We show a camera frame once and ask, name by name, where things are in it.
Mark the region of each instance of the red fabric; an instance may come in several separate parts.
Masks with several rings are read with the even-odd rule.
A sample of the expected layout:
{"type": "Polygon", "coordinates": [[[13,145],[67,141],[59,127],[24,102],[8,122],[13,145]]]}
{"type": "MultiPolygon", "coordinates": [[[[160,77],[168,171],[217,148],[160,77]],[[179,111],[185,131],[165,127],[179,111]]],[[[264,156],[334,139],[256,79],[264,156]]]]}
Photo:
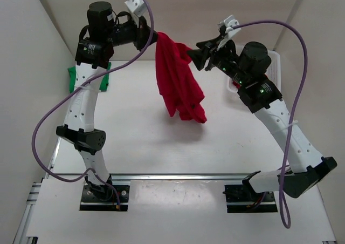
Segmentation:
{"type": "Polygon", "coordinates": [[[205,123],[205,111],[200,105],[205,96],[188,66],[191,59],[187,50],[189,48],[184,44],[175,43],[165,33],[158,33],[157,85],[170,117],[178,110],[181,120],[194,119],[205,123]]]}

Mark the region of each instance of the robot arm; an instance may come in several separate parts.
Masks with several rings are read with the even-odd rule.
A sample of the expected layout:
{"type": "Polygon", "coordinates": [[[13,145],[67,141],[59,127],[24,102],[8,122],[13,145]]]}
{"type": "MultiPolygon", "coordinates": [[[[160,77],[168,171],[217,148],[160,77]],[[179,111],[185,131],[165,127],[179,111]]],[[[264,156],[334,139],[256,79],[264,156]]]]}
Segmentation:
{"type": "MultiPolygon", "coordinates": [[[[126,6],[129,12],[119,13],[116,21],[110,3],[95,2],[89,6],[89,25],[80,33],[75,56],[76,87],[81,87],[88,79],[106,71],[114,54],[113,47],[133,43],[139,51],[144,48],[150,34],[150,27],[142,16],[146,6],[142,0],[128,0],[126,6]],[[127,16],[127,21],[119,23],[118,17],[121,16],[127,16]],[[87,30],[89,37],[84,38],[87,30]]],[[[150,43],[156,41],[157,33],[154,32],[150,43]]],[[[98,78],[87,84],[71,98],[64,125],[57,127],[56,134],[74,145],[87,169],[93,168],[101,180],[112,185],[102,154],[106,133],[94,128],[94,112],[101,80],[98,78]]],[[[85,180],[89,190],[99,199],[107,200],[112,195],[112,190],[100,182],[93,172],[89,171],[85,180]]]]}
{"type": "MultiPolygon", "coordinates": [[[[295,122],[289,124],[289,111],[282,94],[265,75],[271,64],[267,48],[261,43],[249,42],[240,55],[236,54],[231,37],[234,35],[232,26],[237,24],[237,20],[230,16],[218,25],[220,35],[217,38],[197,43],[199,50],[190,50],[188,55],[199,70],[209,59],[206,71],[217,67],[240,86],[241,101],[263,122],[282,150],[285,149],[288,128],[292,126],[287,156],[289,168],[283,168],[284,192],[297,198],[333,170],[336,161],[333,157],[324,158],[295,122]]],[[[279,181],[280,171],[259,171],[244,179],[243,184],[251,192],[261,193],[278,191],[279,181]]]]}

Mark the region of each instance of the red cloth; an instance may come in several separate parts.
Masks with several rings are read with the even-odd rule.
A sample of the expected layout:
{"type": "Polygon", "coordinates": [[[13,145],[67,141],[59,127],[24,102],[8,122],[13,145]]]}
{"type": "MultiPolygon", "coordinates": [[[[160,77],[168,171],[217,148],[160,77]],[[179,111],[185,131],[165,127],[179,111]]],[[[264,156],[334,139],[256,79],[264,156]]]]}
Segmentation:
{"type": "Polygon", "coordinates": [[[181,120],[205,123],[205,111],[200,105],[205,96],[189,68],[191,59],[187,50],[190,49],[184,44],[175,43],[165,33],[158,33],[157,85],[170,117],[178,110],[181,120]]]}

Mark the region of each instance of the wall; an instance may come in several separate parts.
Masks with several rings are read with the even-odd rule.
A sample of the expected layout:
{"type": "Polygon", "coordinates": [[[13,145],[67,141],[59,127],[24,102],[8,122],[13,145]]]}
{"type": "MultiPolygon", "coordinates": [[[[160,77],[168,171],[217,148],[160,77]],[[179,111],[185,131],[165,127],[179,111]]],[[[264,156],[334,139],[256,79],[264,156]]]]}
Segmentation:
{"type": "MultiPolygon", "coordinates": [[[[125,11],[126,0],[46,0],[57,21],[57,27],[74,54],[78,36],[87,24],[86,12],[92,2],[108,1],[115,12],[125,11]]],[[[285,21],[296,0],[148,0],[155,17],[155,29],[167,33],[173,40],[195,47],[195,43],[218,36],[217,24],[231,14],[241,23],[258,19],[285,21]]],[[[243,29],[237,42],[260,40],[272,48],[282,28],[261,25],[243,29]]],[[[155,46],[151,46],[142,59],[154,59],[155,46]]],[[[113,59],[128,60],[135,55],[132,45],[115,49],[113,59]]]]}
{"type": "MultiPolygon", "coordinates": [[[[43,114],[67,94],[66,68],[73,57],[39,0],[0,0],[0,240],[12,243],[27,195],[43,175],[31,154],[32,131],[43,114]]],[[[48,164],[56,142],[49,119],[38,150],[48,164]]]]}
{"type": "MultiPolygon", "coordinates": [[[[325,156],[333,156],[338,168],[319,184],[338,241],[345,242],[345,1],[304,0],[292,20],[303,35],[309,53],[309,69],[296,118],[325,156]]],[[[288,31],[277,51],[282,59],[282,91],[291,106],[302,74],[302,49],[288,31]]]]}

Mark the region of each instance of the green cloth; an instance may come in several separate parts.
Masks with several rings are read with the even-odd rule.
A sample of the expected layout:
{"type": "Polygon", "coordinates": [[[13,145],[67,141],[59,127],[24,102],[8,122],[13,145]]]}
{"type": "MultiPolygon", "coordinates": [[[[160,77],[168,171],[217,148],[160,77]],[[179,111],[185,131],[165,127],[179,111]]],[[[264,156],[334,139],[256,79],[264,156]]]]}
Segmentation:
{"type": "MultiPolygon", "coordinates": [[[[112,64],[109,62],[107,70],[110,70],[112,64]]],[[[70,74],[70,93],[74,91],[74,86],[75,86],[75,78],[77,76],[77,72],[74,67],[68,68],[68,73],[70,74]]],[[[107,91],[109,85],[109,74],[104,75],[101,85],[99,87],[99,90],[102,92],[107,91]]]]}

